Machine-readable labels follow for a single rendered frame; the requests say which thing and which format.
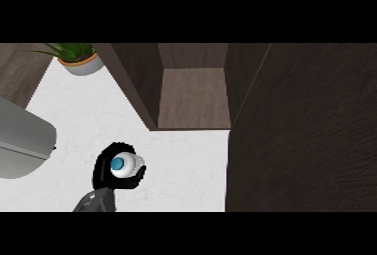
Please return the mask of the dark wooden cabinet door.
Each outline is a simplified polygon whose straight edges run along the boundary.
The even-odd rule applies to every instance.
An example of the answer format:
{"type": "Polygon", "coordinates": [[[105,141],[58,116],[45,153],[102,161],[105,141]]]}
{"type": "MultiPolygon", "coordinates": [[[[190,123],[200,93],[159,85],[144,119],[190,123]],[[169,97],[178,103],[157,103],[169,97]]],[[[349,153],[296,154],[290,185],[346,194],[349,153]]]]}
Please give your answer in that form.
{"type": "Polygon", "coordinates": [[[225,209],[377,212],[377,43],[269,46],[229,133],[225,209]]]}

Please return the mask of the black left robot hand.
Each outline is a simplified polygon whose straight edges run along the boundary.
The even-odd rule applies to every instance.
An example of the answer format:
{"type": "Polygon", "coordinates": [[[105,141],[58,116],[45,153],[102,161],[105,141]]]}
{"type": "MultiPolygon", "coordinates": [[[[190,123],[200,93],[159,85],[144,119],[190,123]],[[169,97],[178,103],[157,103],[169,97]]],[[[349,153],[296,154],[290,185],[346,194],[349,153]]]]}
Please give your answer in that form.
{"type": "Polygon", "coordinates": [[[129,144],[114,142],[98,156],[92,178],[93,189],[135,189],[139,186],[147,171],[145,165],[133,177],[116,178],[111,174],[111,160],[122,152],[136,154],[135,148],[129,144]]]}

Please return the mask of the dark wooden cabinet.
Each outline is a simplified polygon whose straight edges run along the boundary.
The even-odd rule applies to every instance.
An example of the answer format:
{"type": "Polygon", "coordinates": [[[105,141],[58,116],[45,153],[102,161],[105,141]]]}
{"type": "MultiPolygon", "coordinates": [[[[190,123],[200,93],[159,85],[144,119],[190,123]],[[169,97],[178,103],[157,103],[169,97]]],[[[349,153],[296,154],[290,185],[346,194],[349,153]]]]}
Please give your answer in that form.
{"type": "Polygon", "coordinates": [[[266,43],[98,43],[95,49],[148,130],[232,128],[266,43]]]}

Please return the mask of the potted green plant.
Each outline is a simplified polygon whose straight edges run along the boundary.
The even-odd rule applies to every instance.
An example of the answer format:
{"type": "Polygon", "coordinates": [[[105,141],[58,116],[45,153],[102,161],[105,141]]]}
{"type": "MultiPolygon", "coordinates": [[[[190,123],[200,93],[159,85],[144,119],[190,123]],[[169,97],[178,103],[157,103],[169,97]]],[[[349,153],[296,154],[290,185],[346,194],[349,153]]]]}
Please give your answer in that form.
{"type": "Polygon", "coordinates": [[[95,74],[105,66],[98,51],[91,43],[46,43],[51,52],[34,50],[54,56],[67,71],[76,76],[95,74]]]}

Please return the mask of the clear blue-capped water bottle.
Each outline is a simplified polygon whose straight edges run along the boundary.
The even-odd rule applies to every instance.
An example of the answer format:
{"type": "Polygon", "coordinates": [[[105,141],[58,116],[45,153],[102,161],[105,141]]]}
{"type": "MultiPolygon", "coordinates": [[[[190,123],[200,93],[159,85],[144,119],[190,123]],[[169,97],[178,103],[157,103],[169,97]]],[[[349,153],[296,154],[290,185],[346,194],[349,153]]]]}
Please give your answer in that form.
{"type": "Polygon", "coordinates": [[[144,165],[145,161],[138,155],[122,152],[111,160],[111,174],[116,178],[133,177],[144,165]]]}

